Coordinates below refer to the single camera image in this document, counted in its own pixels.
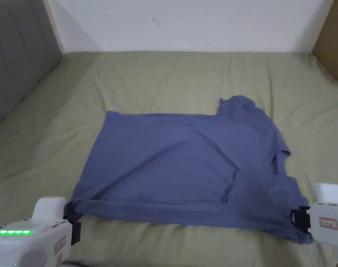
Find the mattress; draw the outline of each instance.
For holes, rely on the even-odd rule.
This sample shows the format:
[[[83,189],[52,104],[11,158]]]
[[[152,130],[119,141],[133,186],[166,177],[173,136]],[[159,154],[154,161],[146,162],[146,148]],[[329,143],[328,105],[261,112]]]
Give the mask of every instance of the mattress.
[[[0,125],[0,226],[32,216],[38,198],[68,200],[107,110],[216,113],[244,95],[272,118],[310,203],[338,184],[338,83],[307,54],[70,53]],[[334,266],[331,250],[255,231],[85,216],[71,258],[130,266]]]

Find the fabric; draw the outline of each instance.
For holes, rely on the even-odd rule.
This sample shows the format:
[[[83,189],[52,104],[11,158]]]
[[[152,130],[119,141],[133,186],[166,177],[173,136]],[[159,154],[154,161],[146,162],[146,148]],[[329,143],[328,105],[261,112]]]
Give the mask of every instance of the fabric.
[[[221,99],[215,116],[109,111],[67,209],[310,243],[290,221],[308,201],[285,174],[288,155],[274,123],[243,96]]]
[[[42,0],[0,0],[0,122],[61,57]]]
[[[0,226],[30,218],[38,198],[69,201],[107,110],[214,115],[244,95],[291,151],[287,175],[314,203],[338,184],[338,83],[305,54],[70,53],[0,124]],[[331,249],[258,231],[81,218],[71,259],[114,266],[336,266]]]

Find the label sticker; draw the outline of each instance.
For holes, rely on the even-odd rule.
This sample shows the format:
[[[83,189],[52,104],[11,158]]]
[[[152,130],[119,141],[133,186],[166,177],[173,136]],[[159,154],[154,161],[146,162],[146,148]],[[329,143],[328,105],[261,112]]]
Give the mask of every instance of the label sticker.
[[[54,246],[54,255],[58,253],[66,244],[66,236],[59,240]]]
[[[337,220],[335,219],[330,219],[330,218],[320,218],[320,226],[338,230],[338,223]]]

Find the gray upholstered headboard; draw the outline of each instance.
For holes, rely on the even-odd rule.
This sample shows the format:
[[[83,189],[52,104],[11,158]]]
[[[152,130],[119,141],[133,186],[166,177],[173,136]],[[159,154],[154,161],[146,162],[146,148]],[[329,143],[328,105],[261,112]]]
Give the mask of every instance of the gray upholstered headboard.
[[[0,0],[0,123],[61,57],[43,0]]]

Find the green led light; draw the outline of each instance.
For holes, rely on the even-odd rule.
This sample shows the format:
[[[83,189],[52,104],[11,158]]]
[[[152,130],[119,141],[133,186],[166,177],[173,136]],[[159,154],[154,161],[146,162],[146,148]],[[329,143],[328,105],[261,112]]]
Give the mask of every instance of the green led light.
[[[33,231],[29,231],[29,230],[2,230],[0,231],[0,235],[30,235],[31,233],[33,233]]]

